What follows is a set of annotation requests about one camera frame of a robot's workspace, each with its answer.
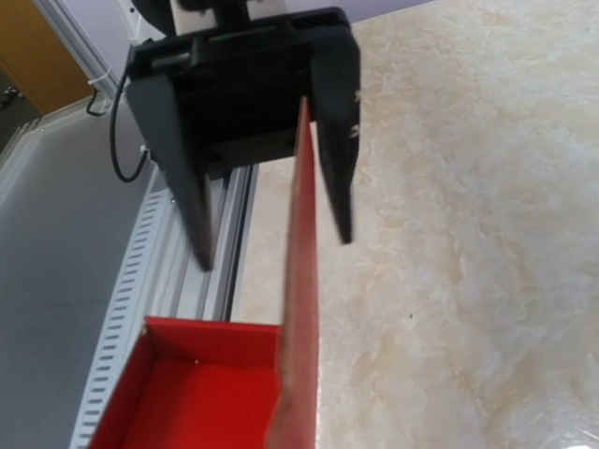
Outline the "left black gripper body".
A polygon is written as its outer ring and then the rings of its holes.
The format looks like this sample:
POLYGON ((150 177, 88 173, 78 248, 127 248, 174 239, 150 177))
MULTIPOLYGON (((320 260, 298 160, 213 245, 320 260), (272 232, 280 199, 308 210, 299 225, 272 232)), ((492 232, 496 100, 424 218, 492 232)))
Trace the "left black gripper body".
POLYGON ((249 166, 291 155, 301 101, 315 121, 314 48, 340 39, 355 40, 337 7, 170 36, 132 50, 129 84, 172 81, 207 174, 249 166))

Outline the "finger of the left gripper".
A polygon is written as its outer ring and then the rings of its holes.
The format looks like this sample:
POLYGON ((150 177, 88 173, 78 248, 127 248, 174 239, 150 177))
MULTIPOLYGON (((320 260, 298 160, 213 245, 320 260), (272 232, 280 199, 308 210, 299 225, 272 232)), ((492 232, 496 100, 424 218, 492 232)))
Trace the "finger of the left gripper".
POLYGON ((214 232, 210 182, 205 163, 195 160, 194 139, 172 81, 165 75, 133 80, 128 105, 154 161, 174 194, 183 225, 204 271, 213 268, 214 232))
POLYGON ((320 166, 342 243, 353 241, 352 182, 359 151, 360 52, 353 39, 314 48, 311 108, 320 166))

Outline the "red paper box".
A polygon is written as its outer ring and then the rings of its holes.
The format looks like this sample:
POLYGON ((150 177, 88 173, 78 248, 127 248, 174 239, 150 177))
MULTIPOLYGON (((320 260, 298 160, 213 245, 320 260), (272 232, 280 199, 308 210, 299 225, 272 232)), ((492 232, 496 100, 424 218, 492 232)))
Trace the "red paper box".
POLYGON ((314 147, 299 107, 278 326, 149 317, 94 448, 312 448, 319 317, 314 147))

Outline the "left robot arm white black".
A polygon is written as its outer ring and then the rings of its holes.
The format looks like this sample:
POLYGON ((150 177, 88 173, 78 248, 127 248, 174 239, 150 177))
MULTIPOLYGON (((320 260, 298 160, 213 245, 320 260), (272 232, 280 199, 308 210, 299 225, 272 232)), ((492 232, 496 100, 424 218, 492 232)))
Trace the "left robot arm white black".
POLYGON ((243 1, 181 1, 215 26, 178 34, 170 1, 136 10, 162 38, 128 58, 127 104, 177 202, 192 249, 211 269, 211 174, 290 157, 300 107, 317 127, 340 239, 354 237, 360 50, 345 13, 327 7, 253 19, 243 1))

